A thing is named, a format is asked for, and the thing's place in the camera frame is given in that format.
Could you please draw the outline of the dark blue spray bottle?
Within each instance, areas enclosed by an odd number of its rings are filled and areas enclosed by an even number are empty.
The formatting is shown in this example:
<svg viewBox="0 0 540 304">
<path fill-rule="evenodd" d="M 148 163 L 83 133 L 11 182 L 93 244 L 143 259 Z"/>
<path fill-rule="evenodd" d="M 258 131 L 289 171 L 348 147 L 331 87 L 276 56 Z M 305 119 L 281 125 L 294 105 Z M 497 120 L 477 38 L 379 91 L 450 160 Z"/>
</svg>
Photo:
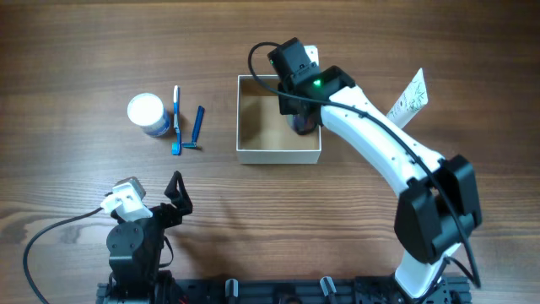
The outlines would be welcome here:
<svg viewBox="0 0 540 304">
<path fill-rule="evenodd" d="M 304 116 L 301 114 L 287 115 L 289 127 L 298 135 L 307 135 L 314 132 L 318 127 L 315 114 Z"/>
</svg>

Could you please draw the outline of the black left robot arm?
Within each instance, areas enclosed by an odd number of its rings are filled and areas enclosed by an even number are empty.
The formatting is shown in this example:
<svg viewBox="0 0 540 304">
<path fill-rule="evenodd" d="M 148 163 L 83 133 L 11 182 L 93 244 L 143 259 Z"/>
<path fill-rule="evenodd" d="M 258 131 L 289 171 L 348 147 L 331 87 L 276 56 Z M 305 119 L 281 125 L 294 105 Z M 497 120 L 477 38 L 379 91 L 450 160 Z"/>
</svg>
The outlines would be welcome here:
<svg viewBox="0 0 540 304">
<path fill-rule="evenodd" d="M 162 263 L 161 252 L 170 246 L 165 230 L 180 225 L 192 213 L 179 171 L 173 173 L 165 196 L 170 200 L 152 208 L 143 203 L 146 192 L 132 176 L 119 181 L 100 207 L 117 220 L 106 238 L 111 274 L 98 285 L 98 303 L 188 303 L 186 292 Z"/>
</svg>

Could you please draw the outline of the white cream tube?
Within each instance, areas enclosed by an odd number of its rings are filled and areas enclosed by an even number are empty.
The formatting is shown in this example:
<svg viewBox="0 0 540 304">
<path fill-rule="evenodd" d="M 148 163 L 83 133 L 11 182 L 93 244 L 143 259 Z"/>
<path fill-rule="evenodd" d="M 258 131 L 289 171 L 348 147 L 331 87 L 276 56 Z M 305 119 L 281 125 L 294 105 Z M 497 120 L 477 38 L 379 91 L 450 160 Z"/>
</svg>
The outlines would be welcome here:
<svg viewBox="0 0 540 304">
<path fill-rule="evenodd" d="M 386 117 L 399 128 L 404 128 L 428 102 L 424 71 L 420 68 Z"/>
</svg>

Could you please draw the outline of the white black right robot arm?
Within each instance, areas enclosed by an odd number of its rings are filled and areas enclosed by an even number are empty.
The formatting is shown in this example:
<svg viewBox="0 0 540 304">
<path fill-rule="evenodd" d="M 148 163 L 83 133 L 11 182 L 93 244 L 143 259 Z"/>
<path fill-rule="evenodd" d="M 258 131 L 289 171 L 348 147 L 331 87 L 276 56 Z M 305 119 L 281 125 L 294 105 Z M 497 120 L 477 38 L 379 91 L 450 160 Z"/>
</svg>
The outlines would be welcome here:
<svg viewBox="0 0 540 304">
<path fill-rule="evenodd" d="M 397 195 L 394 231 L 402 261 L 386 279 L 381 298 L 422 303 L 438 295 L 446 303 L 464 298 L 443 277 L 455 264 L 465 281 L 480 287 L 468 238 L 482 223 L 472 164 L 461 155 L 446 159 L 407 135 L 374 107 L 341 68 L 320 70 L 302 43 L 273 43 L 268 61 L 278 75 L 279 110 L 301 122 L 323 126 L 351 144 Z"/>
</svg>

